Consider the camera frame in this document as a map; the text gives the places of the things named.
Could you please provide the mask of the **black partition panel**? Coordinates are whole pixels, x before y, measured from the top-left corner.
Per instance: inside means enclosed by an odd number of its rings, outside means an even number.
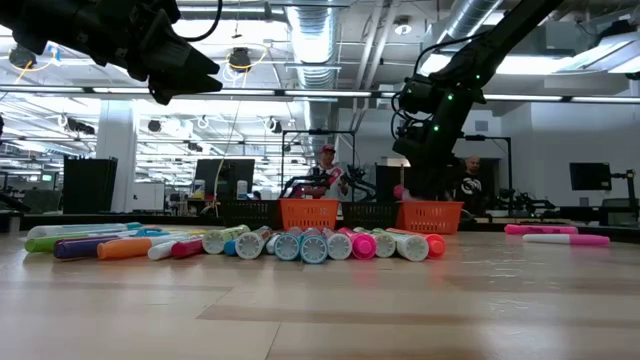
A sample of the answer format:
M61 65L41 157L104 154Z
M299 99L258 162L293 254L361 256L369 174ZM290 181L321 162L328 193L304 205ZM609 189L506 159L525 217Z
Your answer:
M407 166L375 166L375 187L377 202L395 202L399 197L394 189L398 185L406 186L411 168Z

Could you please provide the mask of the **black plastic mesh basket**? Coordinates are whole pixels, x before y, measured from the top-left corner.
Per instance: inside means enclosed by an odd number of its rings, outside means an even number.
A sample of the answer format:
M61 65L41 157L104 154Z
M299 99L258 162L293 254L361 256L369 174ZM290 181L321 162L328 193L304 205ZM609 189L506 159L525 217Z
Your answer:
M393 202L343 202L343 225L349 228L388 228L396 224L399 205Z
M282 217L277 200L233 200L221 204L221 217L225 227L247 225L250 229L269 226L282 228Z

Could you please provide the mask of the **person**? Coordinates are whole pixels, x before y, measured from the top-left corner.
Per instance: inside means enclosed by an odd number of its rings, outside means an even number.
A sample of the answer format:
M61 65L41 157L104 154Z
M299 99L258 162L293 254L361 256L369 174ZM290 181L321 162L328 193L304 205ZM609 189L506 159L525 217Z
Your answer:
M481 178L481 158L470 156L464 161L462 171L454 180L453 196L466 204L478 203L488 198L487 187Z
M338 199L349 193L348 184L343 178L343 170L334 162L336 150L333 145L324 145L318 153L317 165L308 172L313 175L315 171L319 175L328 175L328 186L305 186L303 194L314 199L331 198Z

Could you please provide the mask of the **pink highlighter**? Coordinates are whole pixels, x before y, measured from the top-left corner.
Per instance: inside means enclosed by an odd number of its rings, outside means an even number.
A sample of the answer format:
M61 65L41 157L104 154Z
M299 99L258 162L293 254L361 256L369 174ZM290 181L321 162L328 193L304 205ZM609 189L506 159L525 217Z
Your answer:
M350 240L352 245L352 254L356 259L369 260L375 257L377 243L371 235L356 232L353 229L346 227L340 228L338 232L345 235Z
M578 234L579 231L573 226L550 226L550 225L519 225L507 224L504 231L508 235L527 235L527 234Z

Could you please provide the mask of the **orange highlighter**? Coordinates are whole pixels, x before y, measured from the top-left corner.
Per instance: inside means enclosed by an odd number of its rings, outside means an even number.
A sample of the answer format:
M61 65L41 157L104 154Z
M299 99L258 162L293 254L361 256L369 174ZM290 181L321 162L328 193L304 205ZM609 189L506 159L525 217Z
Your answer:
M417 235L425 239L425 242L428 244L428 258L439 258L442 257L446 251L445 240L442 236L438 234L424 234L424 233L416 233L410 232L401 229L388 228L388 231L395 234L403 234L403 235Z

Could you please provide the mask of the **white ceiling light panel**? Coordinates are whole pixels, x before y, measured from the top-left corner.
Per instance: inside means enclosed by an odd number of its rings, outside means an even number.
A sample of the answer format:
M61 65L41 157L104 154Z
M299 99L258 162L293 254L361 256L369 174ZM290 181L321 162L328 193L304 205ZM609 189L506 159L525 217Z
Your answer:
M616 72L618 67L638 56L640 56L640 32L607 36L596 47L570 59L563 59L554 75Z

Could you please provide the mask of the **white square column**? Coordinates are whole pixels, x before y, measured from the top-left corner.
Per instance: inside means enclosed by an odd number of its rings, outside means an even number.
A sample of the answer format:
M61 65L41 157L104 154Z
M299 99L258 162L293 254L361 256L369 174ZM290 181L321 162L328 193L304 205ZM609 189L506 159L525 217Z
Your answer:
M134 198L139 116L132 100L102 100L100 105L96 157L117 160L111 211L129 213Z

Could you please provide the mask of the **black monitor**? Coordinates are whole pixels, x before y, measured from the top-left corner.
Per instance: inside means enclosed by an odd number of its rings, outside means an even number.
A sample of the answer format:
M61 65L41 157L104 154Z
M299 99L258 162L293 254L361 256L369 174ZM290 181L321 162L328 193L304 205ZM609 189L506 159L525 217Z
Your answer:
M608 163L570 163L571 188L574 191L610 191L611 170Z
M206 197L236 200L238 180L246 180L248 195L252 193L254 169L253 159L200 159L194 179L206 181Z

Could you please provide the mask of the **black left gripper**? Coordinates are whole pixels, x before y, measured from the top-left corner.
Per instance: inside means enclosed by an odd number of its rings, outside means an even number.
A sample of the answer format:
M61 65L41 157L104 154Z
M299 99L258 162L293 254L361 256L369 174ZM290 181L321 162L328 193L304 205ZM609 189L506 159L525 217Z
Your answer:
M149 93L161 105L173 97L219 92L223 85L208 75L220 66L182 40L172 29L179 19L176 0L64 0L65 44L148 80ZM207 75L179 75L196 70Z

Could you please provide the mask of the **green capped white marker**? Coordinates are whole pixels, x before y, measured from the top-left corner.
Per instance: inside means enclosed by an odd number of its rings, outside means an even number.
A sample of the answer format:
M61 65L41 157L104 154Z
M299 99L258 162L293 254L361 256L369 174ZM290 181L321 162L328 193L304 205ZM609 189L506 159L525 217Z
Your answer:
M354 229L357 233L365 233L371 235L376 241L376 256L379 258L389 258L395 254L396 241L395 239L381 228L365 229L363 227L356 227Z

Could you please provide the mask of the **orange thin marker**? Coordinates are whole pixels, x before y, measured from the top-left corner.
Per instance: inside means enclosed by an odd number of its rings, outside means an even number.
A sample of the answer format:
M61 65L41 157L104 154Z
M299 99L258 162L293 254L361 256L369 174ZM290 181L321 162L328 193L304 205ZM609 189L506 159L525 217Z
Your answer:
M190 238L189 234L177 234L111 240L97 245L97 257L99 260L116 260L145 256L153 246L170 241L189 240Z

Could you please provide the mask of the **green thin marker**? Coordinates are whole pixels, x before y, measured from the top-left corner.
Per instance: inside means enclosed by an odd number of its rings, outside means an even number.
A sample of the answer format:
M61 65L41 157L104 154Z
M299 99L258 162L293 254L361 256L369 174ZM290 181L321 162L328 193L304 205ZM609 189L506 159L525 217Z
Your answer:
M84 240L104 240L104 239L112 240L117 238L118 238L117 235L90 236L89 234L39 237L39 238L28 239L24 244L24 249L29 253L37 253L37 252L51 253L54 249L55 243L61 240L84 241Z

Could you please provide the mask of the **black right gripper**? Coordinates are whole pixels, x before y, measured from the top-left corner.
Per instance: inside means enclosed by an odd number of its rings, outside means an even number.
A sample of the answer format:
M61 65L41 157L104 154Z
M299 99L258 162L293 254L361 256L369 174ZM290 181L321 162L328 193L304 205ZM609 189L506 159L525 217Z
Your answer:
M393 151L404 156L412 167L407 169L407 190L414 199L450 198L450 176L446 169L453 164L453 131L445 127L409 127L398 129Z

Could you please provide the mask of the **long ceiling light strip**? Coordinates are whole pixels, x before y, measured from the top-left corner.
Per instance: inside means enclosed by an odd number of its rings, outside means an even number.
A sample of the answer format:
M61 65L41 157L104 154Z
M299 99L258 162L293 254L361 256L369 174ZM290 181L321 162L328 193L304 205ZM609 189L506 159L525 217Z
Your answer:
M146 87L74 87L74 86L33 86L33 85L0 85L0 93L8 94L35 94L51 96L72 97L150 97ZM391 99L393 92L385 91L342 91L342 90L292 90L292 89L254 89L254 88L230 88L220 92L206 92L183 95L185 99L205 98L312 98L321 99ZM520 95L520 94L485 94L487 102L541 102L541 103L575 103L575 104L613 104L613 105L640 105L640 97L623 96L572 96L572 95Z

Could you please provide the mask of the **yellow-green highlighter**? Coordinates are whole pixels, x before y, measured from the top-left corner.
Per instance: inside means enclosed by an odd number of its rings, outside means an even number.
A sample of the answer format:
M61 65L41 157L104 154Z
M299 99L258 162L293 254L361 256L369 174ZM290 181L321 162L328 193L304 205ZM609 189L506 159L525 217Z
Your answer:
M214 229L208 231L202 237L202 246L208 254L220 254L224 251L224 245L250 231L247 225L239 225L224 229Z

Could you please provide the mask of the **silver round air duct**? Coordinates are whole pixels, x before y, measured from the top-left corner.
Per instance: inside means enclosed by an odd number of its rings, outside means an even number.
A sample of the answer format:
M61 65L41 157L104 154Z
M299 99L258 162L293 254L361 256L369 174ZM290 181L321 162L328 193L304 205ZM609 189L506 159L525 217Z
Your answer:
M290 41L296 68L298 90L333 90L337 84L338 70L331 68L336 60L336 33L338 11L318 6L290 7L286 10L291 25ZM306 130L335 128L334 104L328 101L303 102L303 118ZM311 155L331 141L330 135L307 135L305 140Z
M440 40L473 35L503 0L455 0Z

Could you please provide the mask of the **blue highlighter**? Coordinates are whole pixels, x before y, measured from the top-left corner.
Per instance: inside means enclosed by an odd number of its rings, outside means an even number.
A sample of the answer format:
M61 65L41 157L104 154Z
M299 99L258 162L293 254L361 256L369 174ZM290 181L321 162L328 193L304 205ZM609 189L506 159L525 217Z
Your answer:
M300 256L305 263L320 264L328 256L326 237L317 228L306 229L300 241Z
M298 258L301 234L299 227L292 227L279 235L274 242L274 254L279 260L293 261Z

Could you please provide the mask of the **orange plastic mesh basket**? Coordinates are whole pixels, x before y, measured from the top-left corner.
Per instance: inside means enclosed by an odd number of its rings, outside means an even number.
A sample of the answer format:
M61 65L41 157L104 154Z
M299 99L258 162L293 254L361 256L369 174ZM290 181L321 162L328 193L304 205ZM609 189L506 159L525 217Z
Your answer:
M463 204L447 201L403 201L396 227L425 234L454 234L458 230Z
M335 227L340 202L337 199L294 199L278 200L283 227L288 230L298 227L331 228Z

